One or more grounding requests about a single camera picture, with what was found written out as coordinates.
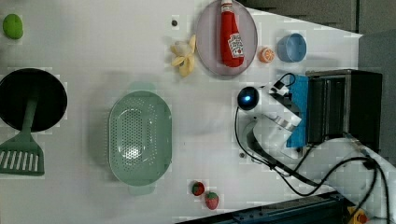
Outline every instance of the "blue bowl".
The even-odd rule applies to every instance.
[[[277,43],[277,56],[285,63],[300,62],[305,54],[306,43],[302,35],[287,35]]]

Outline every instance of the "orange fruit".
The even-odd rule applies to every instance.
[[[259,53],[259,60],[262,63],[270,63],[275,58],[275,54],[271,49],[263,48]]]

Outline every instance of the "green spatula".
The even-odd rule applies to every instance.
[[[34,94],[28,100],[21,132],[0,146],[0,174],[44,174],[44,153],[31,135],[36,106]]]

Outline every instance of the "red ketchup bottle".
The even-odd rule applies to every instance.
[[[232,0],[221,0],[220,51],[223,63],[229,67],[238,67],[245,60]]]

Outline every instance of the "strawberry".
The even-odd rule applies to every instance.
[[[209,191],[205,195],[205,202],[206,202],[206,206],[210,210],[215,210],[218,207],[218,204],[219,204],[219,196],[216,193]]]
[[[195,195],[195,196],[200,196],[201,194],[203,194],[205,192],[205,187],[204,184],[201,182],[195,182],[194,185],[192,185],[192,190],[191,192]]]

